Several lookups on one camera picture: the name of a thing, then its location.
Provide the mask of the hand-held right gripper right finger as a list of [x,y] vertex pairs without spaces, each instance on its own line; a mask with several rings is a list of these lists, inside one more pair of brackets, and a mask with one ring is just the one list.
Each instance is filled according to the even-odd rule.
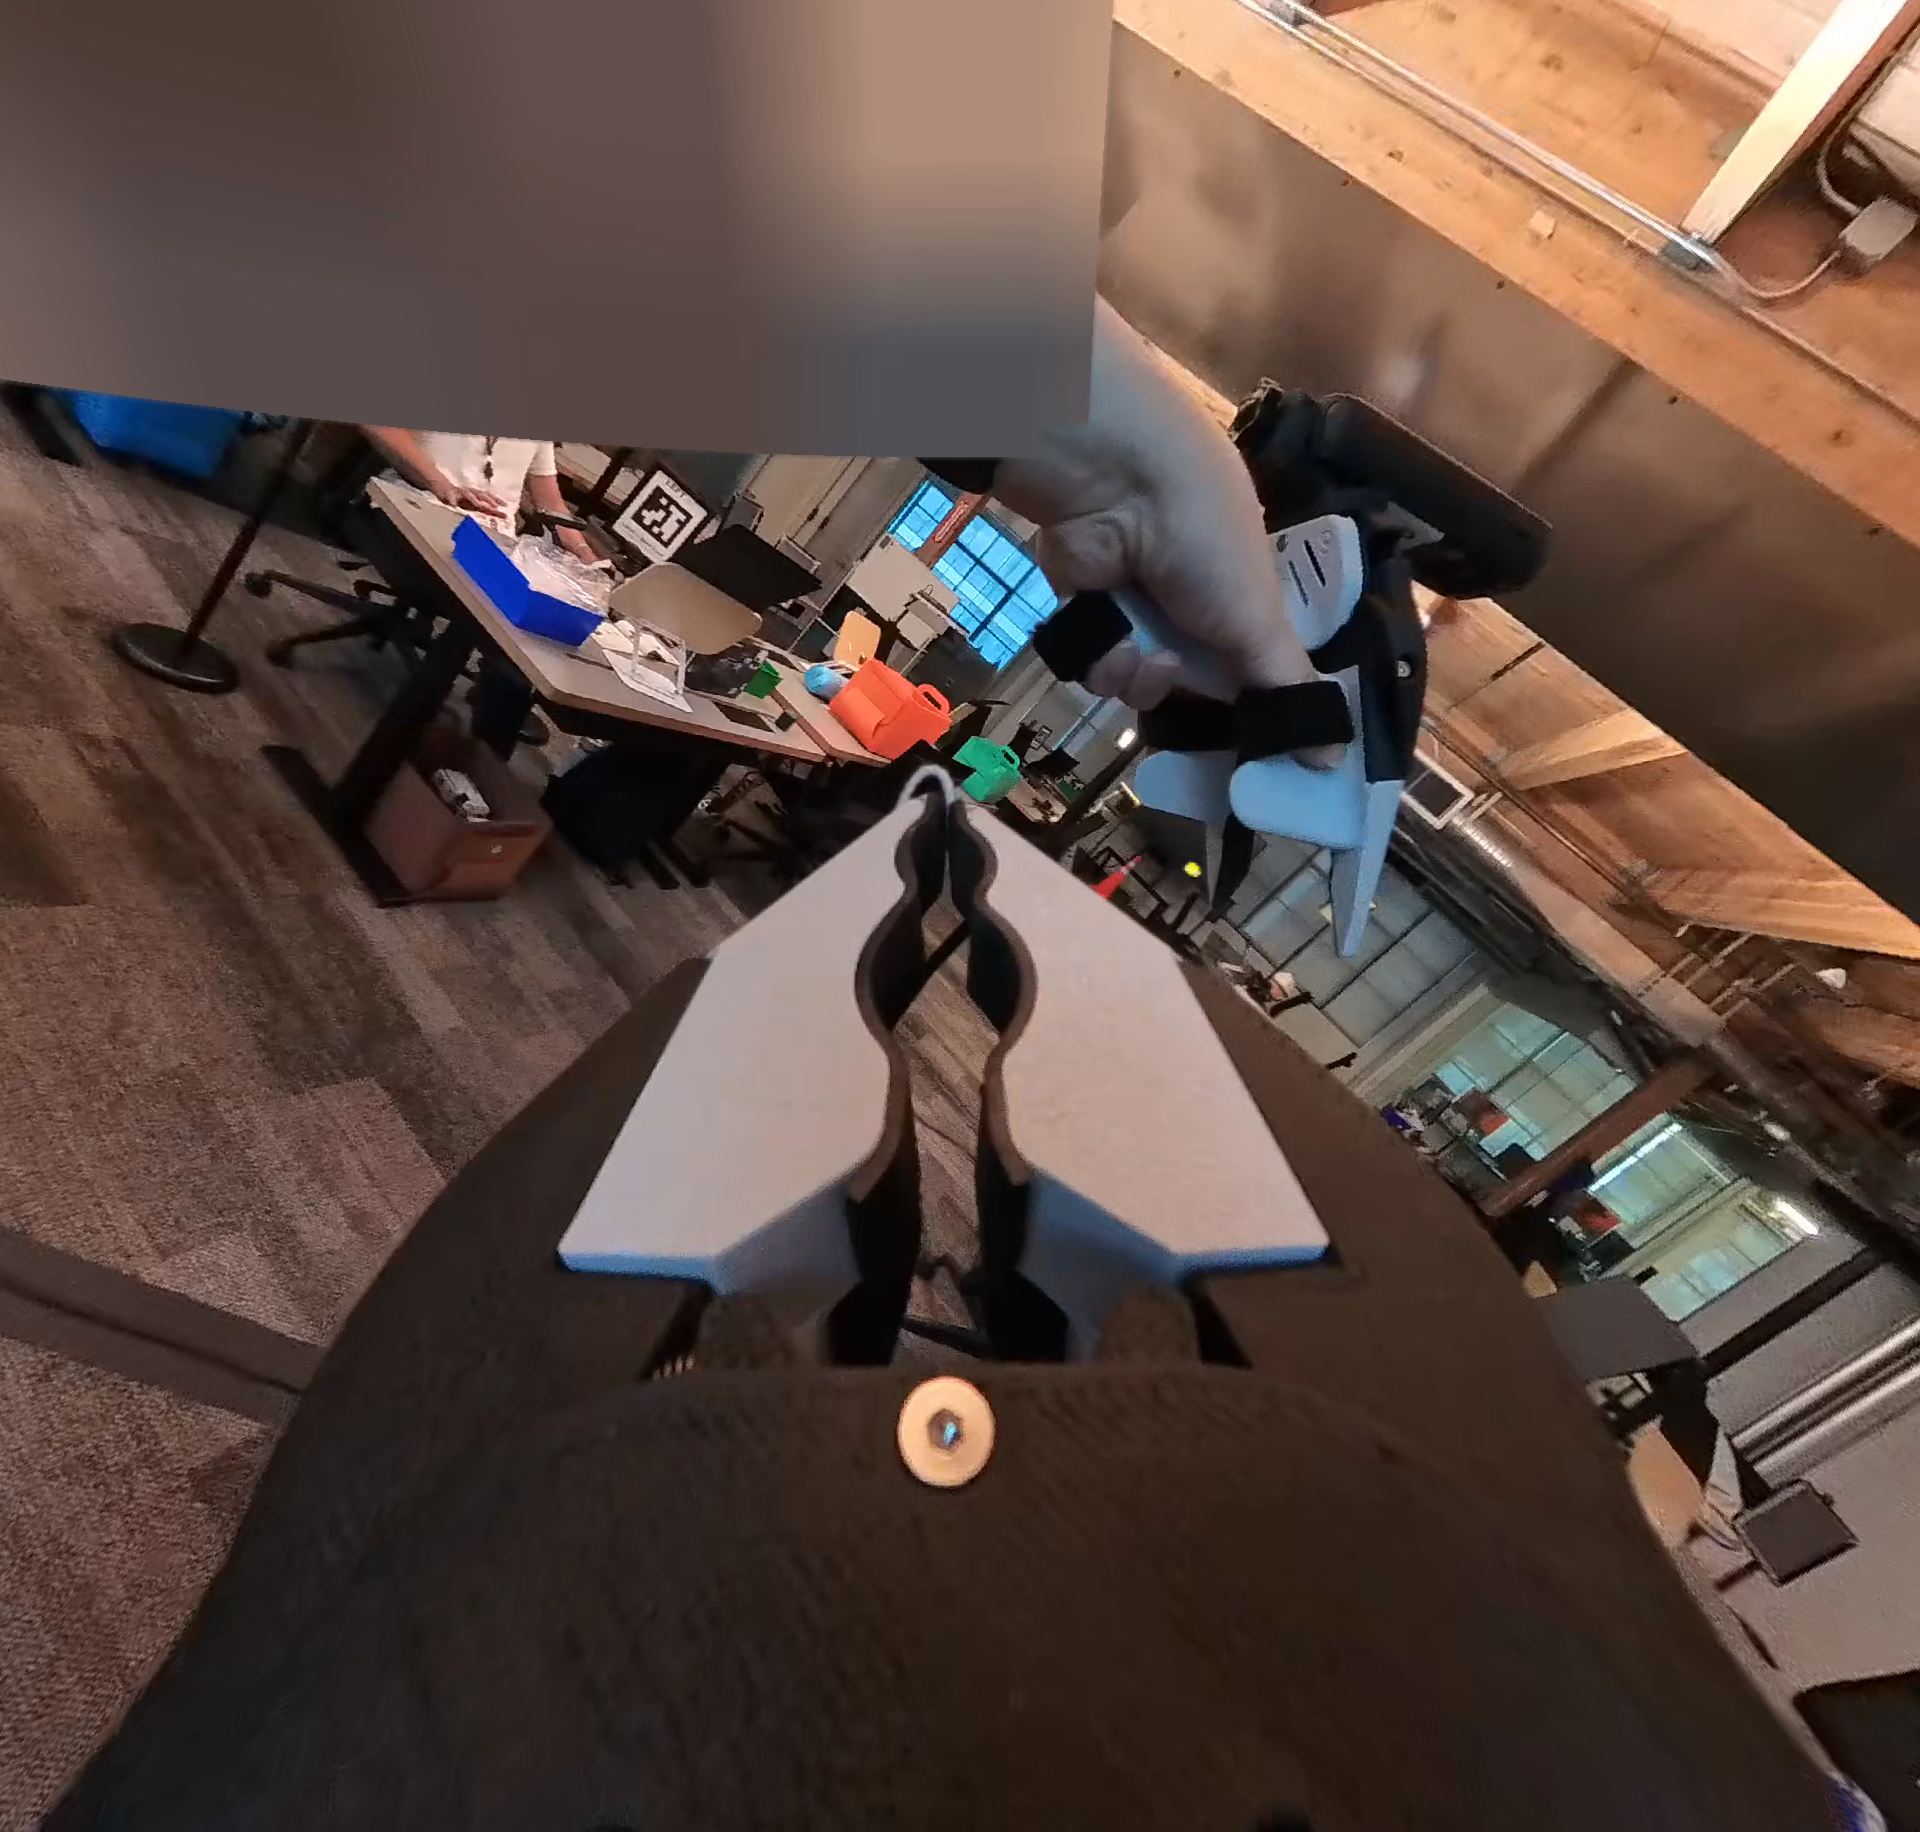
[[1190,962],[975,804],[954,805],[954,906],[993,1029],[969,1278],[993,1355],[1066,1364],[1133,1290],[1328,1259]]

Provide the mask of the person's left forearm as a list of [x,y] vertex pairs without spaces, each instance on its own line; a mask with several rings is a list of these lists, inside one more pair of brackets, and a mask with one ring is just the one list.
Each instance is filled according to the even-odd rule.
[[1143,337],[1103,291],[1094,296],[1094,332],[1123,357],[1153,367],[1160,379],[1177,387],[1185,404],[1204,413],[1222,432],[1237,421],[1237,400]]

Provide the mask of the person's left hand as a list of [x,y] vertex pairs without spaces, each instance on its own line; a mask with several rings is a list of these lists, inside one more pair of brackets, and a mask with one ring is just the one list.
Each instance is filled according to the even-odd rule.
[[1008,455],[993,499],[1036,524],[1055,594],[1149,599],[1237,690],[1316,682],[1238,455],[1153,357],[1094,347],[1088,420]]

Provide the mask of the black backpack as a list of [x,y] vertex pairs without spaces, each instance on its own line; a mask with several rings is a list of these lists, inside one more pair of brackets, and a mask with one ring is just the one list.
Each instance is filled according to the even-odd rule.
[[607,740],[550,775],[537,805],[575,857],[608,885],[625,885],[641,852],[681,831],[731,757],[731,748],[698,736]]

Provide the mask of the orange plastic basket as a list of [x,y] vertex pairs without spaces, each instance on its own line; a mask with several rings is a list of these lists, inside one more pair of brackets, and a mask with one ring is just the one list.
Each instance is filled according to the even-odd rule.
[[865,659],[832,693],[827,715],[873,757],[899,761],[921,742],[941,742],[949,724],[949,700],[935,687]]

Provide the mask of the grey desk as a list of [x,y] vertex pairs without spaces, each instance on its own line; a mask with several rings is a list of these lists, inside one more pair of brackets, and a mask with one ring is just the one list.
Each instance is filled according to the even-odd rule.
[[752,764],[786,761],[805,768],[881,768],[885,761],[860,748],[827,706],[801,690],[801,674],[777,653],[759,647],[774,666],[767,697],[716,697],[682,687],[662,697],[648,687],[631,687],[600,645],[565,647],[517,628],[456,565],[456,529],[468,524],[430,493],[374,478],[369,502],[405,535],[433,578],[449,592],[456,611],[474,623],[474,636],[490,640],[502,661],[515,661],[533,682],[541,715],[571,736],[622,736],[625,729],[662,734],[666,740],[692,740],[725,757]]

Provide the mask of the beige rounded panel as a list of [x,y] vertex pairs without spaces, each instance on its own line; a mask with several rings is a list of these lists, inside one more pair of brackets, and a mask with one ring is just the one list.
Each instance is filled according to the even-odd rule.
[[607,605],[608,618],[672,636],[698,659],[720,655],[731,645],[749,645],[759,633],[759,618],[749,605],[672,561],[648,565],[643,571],[611,583]]

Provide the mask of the clear plastic bag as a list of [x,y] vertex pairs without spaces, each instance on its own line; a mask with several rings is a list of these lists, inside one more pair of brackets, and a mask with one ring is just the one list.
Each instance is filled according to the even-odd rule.
[[547,535],[517,535],[509,556],[534,594],[547,594],[565,611],[607,618],[621,578],[608,561],[578,556]]

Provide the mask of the blue plastic bin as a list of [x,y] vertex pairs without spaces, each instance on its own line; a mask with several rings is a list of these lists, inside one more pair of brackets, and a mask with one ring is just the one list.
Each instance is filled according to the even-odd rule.
[[560,647],[588,645],[607,628],[607,618],[565,611],[547,594],[534,594],[517,575],[509,548],[515,547],[496,538],[479,518],[456,518],[449,556],[515,630]]

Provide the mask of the black white marker tag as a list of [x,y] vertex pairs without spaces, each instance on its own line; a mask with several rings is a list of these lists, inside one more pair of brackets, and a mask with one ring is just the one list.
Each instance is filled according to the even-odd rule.
[[682,485],[681,475],[668,468],[648,468],[617,507],[608,532],[625,553],[641,556],[641,565],[666,565],[711,520],[716,510],[708,499]]

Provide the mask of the black office chair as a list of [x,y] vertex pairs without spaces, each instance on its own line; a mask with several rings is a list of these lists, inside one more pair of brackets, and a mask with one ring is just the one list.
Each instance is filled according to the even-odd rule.
[[345,502],[333,535],[345,547],[333,565],[348,571],[348,583],[326,583],[291,571],[241,575],[241,592],[254,599],[300,594],[333,611],[324,623],[274,636],[264,647],[267,666],[291,670],[300,653],[319,645],[392,647],[415,666],[443,623],[439,581],[427,571],[393,520],[367,495]]

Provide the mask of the black tilted monitor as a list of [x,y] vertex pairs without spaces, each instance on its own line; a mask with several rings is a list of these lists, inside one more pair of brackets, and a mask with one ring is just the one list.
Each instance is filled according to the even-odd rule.
[[1733,1519],[1741,1548],[1771,1586],[1793,1586],[1857,1550],[1858,1536],[1809,1480],[1789,1480]]

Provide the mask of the blue plastic crate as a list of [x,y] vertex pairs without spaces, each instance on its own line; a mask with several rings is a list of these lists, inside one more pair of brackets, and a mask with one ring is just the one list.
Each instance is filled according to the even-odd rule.
[[51,399],[95,450],[187,482],[213,478],[246,431],[246,413],[237,409],[136,400],[72,387],[51,387]]

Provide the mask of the grey metal duct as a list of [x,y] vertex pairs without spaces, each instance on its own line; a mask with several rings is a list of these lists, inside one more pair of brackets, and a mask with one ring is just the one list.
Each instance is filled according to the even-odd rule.
[[1097,286],[1232,404],[1356,396],[1554,529],[1508,611],[1917,912],[1917,548],[1114,29]]

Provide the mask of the black stanchion post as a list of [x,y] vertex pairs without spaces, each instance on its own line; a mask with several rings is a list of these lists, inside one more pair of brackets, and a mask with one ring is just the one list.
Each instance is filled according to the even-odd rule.
[[110,633],[113,655],[130,670],[188,693],[231,693],[238,666],[206,628],[237,583],[254,583],[246,571],[259,535],[281,524],[326,548],[348,548],[348,502],[374,468],[367,432],[342,420],[281,420],[274,441],[248,482],[227,475],[217,488],[237,524],[194,611],[180,623],[119,623]]

